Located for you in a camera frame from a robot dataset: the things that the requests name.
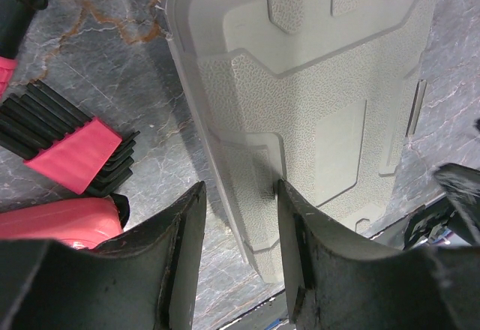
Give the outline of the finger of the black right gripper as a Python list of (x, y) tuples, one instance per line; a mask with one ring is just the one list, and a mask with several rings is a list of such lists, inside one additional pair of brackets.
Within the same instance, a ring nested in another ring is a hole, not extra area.
[(446, 163), (433, 177), (454, 208), (448, 228), (467, 243), (479, 246), (479, 171)]

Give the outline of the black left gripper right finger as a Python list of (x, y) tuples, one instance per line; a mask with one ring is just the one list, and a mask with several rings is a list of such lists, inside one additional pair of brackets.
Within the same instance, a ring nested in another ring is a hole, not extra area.
[(298, 329), (477, 329), (479, 249), (398, 250), (277, 185), (289, 320)]

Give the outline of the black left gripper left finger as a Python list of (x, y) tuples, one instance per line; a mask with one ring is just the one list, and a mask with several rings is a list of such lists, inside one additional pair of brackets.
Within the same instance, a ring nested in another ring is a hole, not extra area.
[(206, 223), (206, 185), (99, 244), (1, 242), (3, 329), (190, 329)]

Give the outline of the grey plastic tool case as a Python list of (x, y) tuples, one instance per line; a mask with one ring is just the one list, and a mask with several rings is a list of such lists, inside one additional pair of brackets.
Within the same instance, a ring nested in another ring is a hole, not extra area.
[(351, 230), (391, 199), (437, 0), (162, 0), (242, 256), (282, 281), (277, 183)]

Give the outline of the pink handled screwdriver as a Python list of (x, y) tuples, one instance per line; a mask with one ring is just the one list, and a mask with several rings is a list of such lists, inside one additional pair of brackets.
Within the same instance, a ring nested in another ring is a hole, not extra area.
[(1, 93), (4, 93), (17, 67), (23, 38), (38, 11), (48, 0), (1, 0)]

